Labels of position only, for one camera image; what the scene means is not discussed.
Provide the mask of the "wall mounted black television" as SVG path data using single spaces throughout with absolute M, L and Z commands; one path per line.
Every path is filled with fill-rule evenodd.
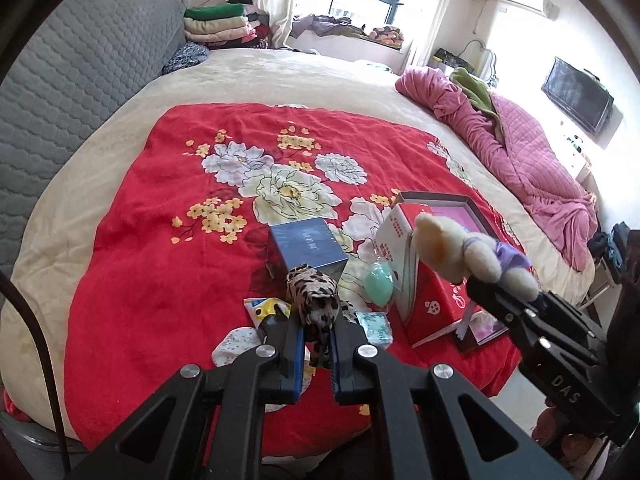
M 610 118 L 614 98 L 600 80 L 555 58 L 544 84 L 544 95 L 576 124 L 598 136 Z

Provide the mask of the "green tissue packet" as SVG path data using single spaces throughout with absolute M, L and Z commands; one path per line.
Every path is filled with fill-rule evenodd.
M 387 349 L 394 342 L 392 326 L 385 313 L 358 311 L 356 318 L 369 344 Z

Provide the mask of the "red floral blanket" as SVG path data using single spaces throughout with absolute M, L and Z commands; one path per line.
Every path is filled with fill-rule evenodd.
M 275 224 L 326 222 L 347 257 L 340 296 L 368 310 L 374 233 L 402 191 L 469 197 L 514 242 L 421 130 L 292 106 L 168 110 L 100 221 L 70 306 L 65 406 L 81 443 L 98 446 L 181 365 L 239 350 L 244 301 L 286 293 L 269 272 Z

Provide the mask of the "dark patterned cloth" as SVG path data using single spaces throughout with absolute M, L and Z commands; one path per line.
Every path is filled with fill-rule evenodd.
M 194 44 L 194 42 L 186 42 L 180 47 L 171 58 L 165 63 L 162 68 L 162 74 L 167 75 L 177 70 L 183 70 L 207 60 L 209 50 L 201 44 Z

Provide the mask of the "white polka dot cloth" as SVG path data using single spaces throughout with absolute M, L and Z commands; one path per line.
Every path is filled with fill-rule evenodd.
M 230 330 L 227 336 L 217 344 L 212 351 L 212 362 L 216 367 L 230 365 L 247 350 L 255 349 L 262 343 L 256 328 L 239 327 Z M 316 369 L 310 365 L 310 352 L 305 349 L 304 377 L 302 392 L 305 392 L 316 374 Z

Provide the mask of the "stack of folded clothes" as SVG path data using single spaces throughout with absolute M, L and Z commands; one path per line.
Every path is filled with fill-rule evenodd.
M 224 3 L 186 9 L 183 14 L 186 40 L 209 50 L 233 48 L 268 49 L 269 16 L 253 3 Z

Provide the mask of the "green blanket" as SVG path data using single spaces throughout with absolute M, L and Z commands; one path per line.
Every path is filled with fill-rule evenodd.
M 504 136 L 500 118 L 496 113 L 491 93 L 481 79 L 470 74 L 464 67 L 455 68 L 449 79 L 460 87 L 476 110 L 494 123 L 494 136 L 500 144 L 504 144 Z

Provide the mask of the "dark blue square box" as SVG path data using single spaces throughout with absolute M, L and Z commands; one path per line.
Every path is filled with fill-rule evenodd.
M 347 261 L 346 252 L 322 218 L 280 223 L 269 228 L 266 267 L 275 280 L 308 264 L 338 281 Z

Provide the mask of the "dark tray box with pink book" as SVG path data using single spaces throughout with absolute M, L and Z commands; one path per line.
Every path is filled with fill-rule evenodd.
M 463 244 L 492 234 L 467 197 L 404 193 L 396 200 L 375 240 L 390 260 L 395 306 L 412 348 L 452 337 L 470 351 L 506 332 L 465 289 Z

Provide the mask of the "yellow white snack bag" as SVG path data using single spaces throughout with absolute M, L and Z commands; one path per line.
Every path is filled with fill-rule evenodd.
M 256 330 L 266 321 L 287 320 L 292 310 L 290 304 L 276 297 L 245 298 L 243 306 Z

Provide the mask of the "grey quilted headboard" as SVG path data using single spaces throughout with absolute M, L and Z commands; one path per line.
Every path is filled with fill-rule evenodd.
M 81 144 L 184 43 L 186 0 L 64 0 L 1 84 L 1 270 L 38 198 Z

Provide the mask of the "red white tissue box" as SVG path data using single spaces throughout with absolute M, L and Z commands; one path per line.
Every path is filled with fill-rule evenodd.
M 374 246 L 388 261 L 394 278 L 394 305 L 414 348 L 458 328 L 469 303 L 464 287 L 440 278 L 416 253 L 414 219 L 431 208 L 400 202 L 375 233 Z

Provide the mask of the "white bear purple dress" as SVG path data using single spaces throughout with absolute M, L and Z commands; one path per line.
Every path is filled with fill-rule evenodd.
M 470 276 L 500 285 L 513 297 L 534 301 L 540 286 L 529 258 L 510 244 L 470 232 L 456 220 L 421 212 L 414 219 L 413 245 L 419 259 L 443 280 L 460 285 Z

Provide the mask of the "leopard print soft toy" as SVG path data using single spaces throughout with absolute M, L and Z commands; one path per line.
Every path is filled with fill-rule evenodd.
M 299 316 L 306 343 L 311 344 L 309 364 L 329 368 L 332 326 L 340 315 L 356 323 L 354 307 L 341 300 L 334 278 L 307 263 L 288 271 L 286 298 Z

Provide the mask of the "dark clothes on chair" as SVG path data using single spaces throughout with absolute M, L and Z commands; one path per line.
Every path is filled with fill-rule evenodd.
M 630 229 L 625 222 L 616 223 L 608 233 L 599 231 L 591 237 L 587 247 L 592 258 L 603 261 L 615 284 L 620 284 L 626 271 L 627 244 Z

